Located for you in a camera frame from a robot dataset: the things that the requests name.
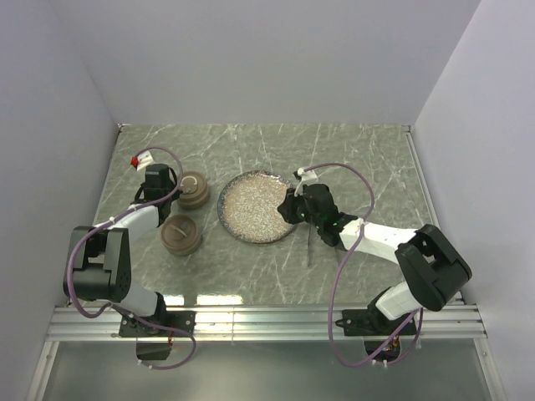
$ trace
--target white cable clip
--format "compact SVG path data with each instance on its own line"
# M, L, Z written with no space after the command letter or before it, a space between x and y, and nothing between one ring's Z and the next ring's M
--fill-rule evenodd
M314 170L305 171L303 167L298 169L296 178L299 179L299 182L295 187L295 192L293 193L294 196L303 194L303 185L312 185L319 181Z
M154 163L154 158L147 150L137 156L137 166L135 170L140 173L144 173L145 167Z

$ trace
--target black mounting bracket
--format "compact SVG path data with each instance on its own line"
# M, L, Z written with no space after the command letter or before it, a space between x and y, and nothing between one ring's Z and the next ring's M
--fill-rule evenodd
M362 322L368 322L368 309L344 309L342 318L336 321L336 326L344 329L345 337L366 337L366 336L389 336L407 318L403 315L396 320L388 321L380 327L367 327ZM400 331L400 336L414 336L416 334L415 322L407 324Z
M179 328L180 330L193 334L193 328L195 327L195 312L167 311L165 321L159 322L158 324L166 327ZM147 327L132 317L123 317L120 323L119 337L169 337L169 332Z

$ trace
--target metal frame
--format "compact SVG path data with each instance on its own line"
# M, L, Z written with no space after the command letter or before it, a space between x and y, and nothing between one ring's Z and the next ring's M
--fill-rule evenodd
M362 305L338 305L334 320L342 317L342 309L362 309ZM199 342L273 342L326 341L326 306L281 307L172 307L172 311L196 312L195 339ZM96 319L86 319L73 308L57 308L52 316L46 341L50 342L166 342L167 338L120 338L122 317L115 311ZM481 316L476 306L451 305L440 312L425 312L423 339L485 338ZM334 338L340 341L362 339L344 337L343 330L334 327ZM367 340L385 337L366 337ZM176 338L176 341L190 341Z
M45 341L43 351L39 357L33 380L28 391L27 401L37 401L43 399L44 391L47 388L48 378L52 372L52 366L58 353L59 342Z
M492 355L491 344L488 338L476 338L474 339L474 343L476 344L477 356L479 357L483 376L485 377L491 398L493 400L506 400L507 393L503 386L496 361Z

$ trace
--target marble table surface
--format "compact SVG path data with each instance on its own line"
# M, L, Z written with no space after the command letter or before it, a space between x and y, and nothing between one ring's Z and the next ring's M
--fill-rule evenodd
M206 124L125 125L118 138L95 222L126 208L142 177L130 158L148 145L165 146L185 170L206 175L211 199L186 213L202 228L201 248L190 256L171 255L158 229L130 247L133 278L174 305L277 305L326 303L343 252L324 245L309 226L270 245L232 237L217 217L217 197L225 184L249 170L268 170L293 180L298 167L343 161L360 170L376 195L370 221L418 228L431 222L406 133L400 125L366 124ZM163 152L157 161L174 166ZM341 211L363 215L369 196L347 170L318 170ZM355 252L340 279L336 302L369 302L403 279L396 264Z

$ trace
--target glass panel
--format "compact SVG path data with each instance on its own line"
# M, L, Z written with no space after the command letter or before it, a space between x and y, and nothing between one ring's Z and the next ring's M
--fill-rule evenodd
M188 349L181 347L172 360ZM363 357L361 341L340 347L348 357ZM202 343L192 361L166 372L137 366L133 343L62 343L44 399L452 401L490 395L472 340L423 340L422 349L387 370L343 368L327 343Z

